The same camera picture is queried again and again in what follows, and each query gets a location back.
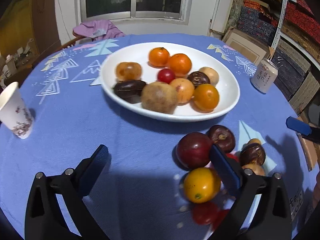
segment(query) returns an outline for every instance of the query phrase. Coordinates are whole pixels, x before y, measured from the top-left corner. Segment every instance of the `potato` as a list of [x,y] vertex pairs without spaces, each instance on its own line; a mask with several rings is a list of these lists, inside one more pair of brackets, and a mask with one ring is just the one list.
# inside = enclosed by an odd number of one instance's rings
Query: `potato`
[[219,74],[213,68],[202,67],[202,68],[199,69],[199,71],[208,76],[208,78],[210,79],[210,84],[213,85],[214,87],[219,82]]
[[247,165],[242,166],[242,169],[247,169],[247,168],[251,169],[256,175],[260,175],[260,176],[266,175],[264,169],[258,164],[249,163]]
[[167,83],[153,82],[142,90],[141,105],[151,111],[173,114],[178,105],[178,93]]

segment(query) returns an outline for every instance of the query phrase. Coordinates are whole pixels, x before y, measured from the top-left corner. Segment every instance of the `blue tablecloth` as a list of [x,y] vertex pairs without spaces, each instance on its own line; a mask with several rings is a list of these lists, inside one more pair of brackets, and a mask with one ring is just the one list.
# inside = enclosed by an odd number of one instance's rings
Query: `blue tablecloth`
[[[162,122],[120,107],[99,85],[89,86],[108,54],[153,41],[193,47],[221,61],[240,85],[236,107],[214,120]],[[293,222],[295,235],[304,222],[319,169],[308,172],[298,138],[285,125],[286,118],[296,114],[279,89],[272,85],[263,95],[250,84],[255,70],[250,61],[223,42],[186,34],[129,35],[51,55],[32,71],[20,89],[36,120],[30,137],[21,140],[4,125],[0,127],[1,209],[24,236],[26,204],[35,174],[61,174],[105,144],[112,156],[110,169],[103,170],[84,202],[110,239],[202,240],[209,227],[192,221],[179,186],[186,171],[174,163],[172,151],[185,134],[205,132],[219,123],[234,132],[236,150],[251,137],[265,142],[267,172],[283,174],[289,198],[302,190],[304,202]],[[77,232],[61,198],[59,201],[70,229]]]

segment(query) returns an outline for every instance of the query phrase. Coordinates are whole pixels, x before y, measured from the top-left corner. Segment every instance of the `paper cup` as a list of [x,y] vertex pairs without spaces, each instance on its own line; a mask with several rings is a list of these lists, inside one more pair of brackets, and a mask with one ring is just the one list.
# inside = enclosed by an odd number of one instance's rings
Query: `paper cup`
[[11,83],[0,94],[0,120],[21,139],[32,131],[34,119],[21,98],[18,82]]

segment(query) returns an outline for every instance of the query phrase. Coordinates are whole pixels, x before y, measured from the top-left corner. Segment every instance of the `purple clothing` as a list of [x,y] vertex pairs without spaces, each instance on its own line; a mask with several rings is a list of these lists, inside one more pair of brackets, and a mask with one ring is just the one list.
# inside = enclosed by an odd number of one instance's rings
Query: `purple clothing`
[[95,41],[125,36],[125,34],[109,20],[84,22],[74,27],[73,31],[78,35],[92,38]]

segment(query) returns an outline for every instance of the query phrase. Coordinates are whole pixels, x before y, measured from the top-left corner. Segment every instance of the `small orange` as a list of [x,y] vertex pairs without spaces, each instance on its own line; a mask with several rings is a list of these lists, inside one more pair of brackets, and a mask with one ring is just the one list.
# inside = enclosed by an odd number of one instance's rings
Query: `small orange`
[[212,111],[219,103],[218,90],[210,84],[198,86],[193,93],[193,102],[203,111]]
[[209,168],[197,168],[186,176],[183,182],[184,193],[193,203],[212,200],[220,191],[221,179],[217,172]]
[[169,57],[169,52],[165,48],[154,48],[149,52],[149,62],[155,67],[164,67]]
[[174,54],[168,61],[169,68],[177,77],[183,77],[191,70],[192,62],[186,54]]

